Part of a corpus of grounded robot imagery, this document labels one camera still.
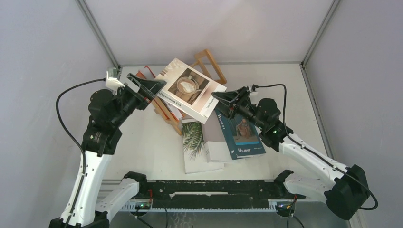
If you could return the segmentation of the wooden book rack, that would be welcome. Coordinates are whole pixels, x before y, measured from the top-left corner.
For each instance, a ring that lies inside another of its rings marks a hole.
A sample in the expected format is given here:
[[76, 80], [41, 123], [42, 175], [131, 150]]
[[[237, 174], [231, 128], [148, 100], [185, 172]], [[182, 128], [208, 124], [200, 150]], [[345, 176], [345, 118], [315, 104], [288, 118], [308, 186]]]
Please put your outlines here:
[[[227, 83], [227, 79], [225, 78], [222, 70], [220, 69], [218, 63], [216, 62], [215, 58], [208, 49], [205, 49], [195, 54], [194, 58], [195, 61], [189, 66], [200, 71], [202, 74], [220, 83], [221, 85], [225, 85]], [[176, 121], [174, 116], [168, 111], [168, 109], [164, 106], [161, 100], [162, 99], [159, 98], [159, 96], [157, 96], [154, 99], [153, 105], [155, 107], [155, 112], [158, 113], [167, 124], [171, 125], [179, 135], [181, 135], [182, 134], [182, 131], [180, 130], [181, 120]], [[183, 118], [191, 117], [188, 114], [184, 113], [183, 111], [181, 112], [183, 114]]]

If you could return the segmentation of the orange cover book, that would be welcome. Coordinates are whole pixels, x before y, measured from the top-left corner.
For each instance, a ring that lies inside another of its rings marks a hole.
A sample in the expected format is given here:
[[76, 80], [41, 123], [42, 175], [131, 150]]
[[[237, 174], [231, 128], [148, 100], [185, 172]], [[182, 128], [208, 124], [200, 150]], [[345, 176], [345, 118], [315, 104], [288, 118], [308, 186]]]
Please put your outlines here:
[[[152, 72], [149, 66], [145, 66], [144, 68], [141, 68], [138, 70], [138, 73], [136, 74], [137, 77], [142, 77], [147, 80], [154, 80], [156, 75]], [[164, 100], [161, 100], [161, 102], [164, 104], [164, 106], [168, 109], [168, 111], [174, 116], [176, 121], [180, 121], [183, 118], [182, 112], [173, 106], [170, 103], [167, 103]]]

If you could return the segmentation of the coffee cover white book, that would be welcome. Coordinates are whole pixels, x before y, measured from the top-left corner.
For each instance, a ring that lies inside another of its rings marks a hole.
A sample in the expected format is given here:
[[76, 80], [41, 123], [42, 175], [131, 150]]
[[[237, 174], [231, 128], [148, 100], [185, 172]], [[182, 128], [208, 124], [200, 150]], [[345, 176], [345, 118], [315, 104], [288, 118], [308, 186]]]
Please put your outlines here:
[[156, 77], [166, 85], [159, 98], [172, 104], [195, 120], [205, 124], [218, 100], [213, 92], [225, 92], [224, 85], [205, 76], [200, 71], [175, 58]]

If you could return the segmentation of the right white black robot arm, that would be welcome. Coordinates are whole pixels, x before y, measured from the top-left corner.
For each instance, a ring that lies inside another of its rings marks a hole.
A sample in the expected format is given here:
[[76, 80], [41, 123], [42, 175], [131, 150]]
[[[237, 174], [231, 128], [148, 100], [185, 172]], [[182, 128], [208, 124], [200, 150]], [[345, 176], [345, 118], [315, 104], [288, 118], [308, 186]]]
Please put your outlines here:
[[276, 177], [275, 193], [282, 198], [290, 194], [323, 202], [343, 220], [350, 220], [373, 193], [365, 171], [358, 165], [348, 167], [315, 150], [280, 120], [285, 112], [274, 99], [263, 98], [252, 104], [247, 87], [228, 92], [213, 92], [218, 111], [226, 118], [240, 115], [260, 129], [261, 141], [276, 152], [289, 156], [316, 175], [309, 178], [284, 170]]

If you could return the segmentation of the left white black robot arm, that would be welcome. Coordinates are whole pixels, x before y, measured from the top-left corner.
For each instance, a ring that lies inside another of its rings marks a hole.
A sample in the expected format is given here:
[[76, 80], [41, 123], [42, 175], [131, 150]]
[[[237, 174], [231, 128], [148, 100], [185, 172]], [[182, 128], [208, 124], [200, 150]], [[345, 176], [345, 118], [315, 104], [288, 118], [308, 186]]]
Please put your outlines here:
[[129, 83], [106, 75], [105, 89], [90, 97], [89, 123], [77, 146], [81, 151], [77, 178], [60, 215], [51, 228], [107, 228], [131, 198], [143, 198], [149, 191], [147, 177], [130, 171], [119, 186], [97, 201], [102, 180], [122, 136], [120, 126], [135, 111], [144, 110], [166, 85], [163, 80], [147, 80], [128, 74]]

